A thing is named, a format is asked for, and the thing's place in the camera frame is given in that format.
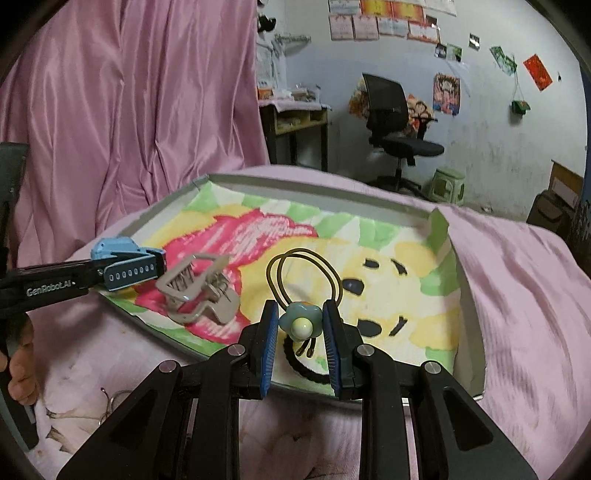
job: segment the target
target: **metal screw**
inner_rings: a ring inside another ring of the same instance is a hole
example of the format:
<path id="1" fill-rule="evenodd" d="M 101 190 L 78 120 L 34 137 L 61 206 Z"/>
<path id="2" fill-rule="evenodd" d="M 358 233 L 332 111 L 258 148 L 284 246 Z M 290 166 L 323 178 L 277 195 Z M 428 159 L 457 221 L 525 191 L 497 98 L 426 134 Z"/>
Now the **metal screw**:
<path id="1" fill-rule="evenodd" d="M 158 366 L 158 369 L 163 374 L 169 374 L 170 372 L 174 372 L 175 368 L 177 368 L 177 363 L 174 360 L 165 360 Z"/>
<path id="2" fill-rule="evenodd" d="M 246 352 L 246 349 L 240 343 L 234 343 L 234 345 L 228 347 L 228 353 L 232 356 L 241 356 L 244 355 L 244 352 Z"/>
<path id="3" fill-rule="evenodd" d="M 437 375 L 439 372 L 441 372 L 441 365 L 439 365 L 437 362 L 427 362 L 425 364 L 425 370 L 430 374 Z"/>
<path id="4" fill-rule="evenodd" d="M 372 356 L 375 353 L 375 348 L 363 343 L 357 347 L 357 353 L 363 356 Z"/>

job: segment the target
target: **painted eye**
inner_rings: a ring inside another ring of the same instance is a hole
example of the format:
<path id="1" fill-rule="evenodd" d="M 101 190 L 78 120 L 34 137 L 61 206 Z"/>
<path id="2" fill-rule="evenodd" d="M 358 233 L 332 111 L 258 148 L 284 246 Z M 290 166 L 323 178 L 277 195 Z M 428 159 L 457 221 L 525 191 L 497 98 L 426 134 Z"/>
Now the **painted eye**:
<path id="1" fill-rule="evenodd" d="M 402 315 L 398 317 L 398 324 L 396 325 L 396 327 L 392 329 L 388 336 L 393 337 L 394 335 L 396 335 L 402 329 L 402 327 L 404 327 L 407 324 L 407 322 L 408 320 L 404 318 Z"/>
<path id="2" fill-rule="evenodd" d="M 382 333 L 382 326 L 373 320 L 359 319 L 357 320 L 357 328 L 361 336 L 364 337 L 377 337 Z"/>
<path id="3" fill-rule="evenodd" d="M 343 288 L 349 293 L 359 296 L 363 293 L 365 285 L 358 278 L 344 278 Z"/>
<path id="4" fill-rule="evenodd" d="M 407 272 L 406 268 L 404 268 L 404 265 L 402 265 L 401 263 L 398 263 L 393 258 L 391 258 L 390 260 L 392 260 L 392 263 L 396 266 L 396 270 L 398 270 L 398 275 L 408 275 L 408 272 Z"/>
<path id="5" fill-rule="evenodd" d="M 377 262 L 377 260 L 372 260 L 371 258 L 366 258 L 363 266 L 367 267 L 367 268 L 379 268 L 379 263 Z"/>

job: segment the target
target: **office chair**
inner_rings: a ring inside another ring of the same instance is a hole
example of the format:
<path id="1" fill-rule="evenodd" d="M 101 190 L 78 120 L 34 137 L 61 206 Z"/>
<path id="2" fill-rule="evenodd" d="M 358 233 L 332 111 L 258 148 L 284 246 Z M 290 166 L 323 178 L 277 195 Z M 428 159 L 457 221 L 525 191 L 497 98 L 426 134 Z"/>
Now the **office chair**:
<path id="1" fill-rule="evenodd" d="M 408 106 L 402 86 L 382 77 L 363 74 L 369 97 L 369 118 L 367 128 L 371 131 L 369 143 L 384 151 L 398 161 L 395 174 L 379 176 L 368 182 L 372 187 L 378 187 L 390 192 L 401 189 L 411 191 L 414 195 L 427 200 L 421 192 L 421 186 L 402 177 L 402 159 L 405 158 L 409 167 L 416 165 L 415 156 L 437 157 L 444 152 L 442 145 L 423 140 L 427 125 L 434 118 L 419 118 L 419 128 L 416 138 L 397 136 L 408 125 Z"/>

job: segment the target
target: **mesh chair backrest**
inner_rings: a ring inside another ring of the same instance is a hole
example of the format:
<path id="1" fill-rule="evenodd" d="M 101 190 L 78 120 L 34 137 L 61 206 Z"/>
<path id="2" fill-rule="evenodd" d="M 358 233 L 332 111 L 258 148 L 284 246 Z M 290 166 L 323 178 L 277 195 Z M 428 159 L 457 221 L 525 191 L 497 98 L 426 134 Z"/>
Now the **mesh chair backrest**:
<path id="1" fill-rule="evenodd" d="M 408 106 L 402 86 L 393 80 L 363 74 L 369 96 L 367 127 L 380 137 L 400 132 L 408 125 Z"/>

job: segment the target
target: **green plastic stool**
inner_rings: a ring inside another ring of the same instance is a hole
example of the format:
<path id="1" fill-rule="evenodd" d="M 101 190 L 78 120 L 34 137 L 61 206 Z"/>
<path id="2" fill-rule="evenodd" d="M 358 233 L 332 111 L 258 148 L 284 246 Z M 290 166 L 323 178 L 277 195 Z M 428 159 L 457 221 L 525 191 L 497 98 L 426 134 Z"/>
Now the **green plastic stool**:
<path id="1" fill-rule="evenodd" d="M 464 205 L 465 186 L 465 175 L 452 168 L 438 168 L 431 182 L 429 200 Z"/>

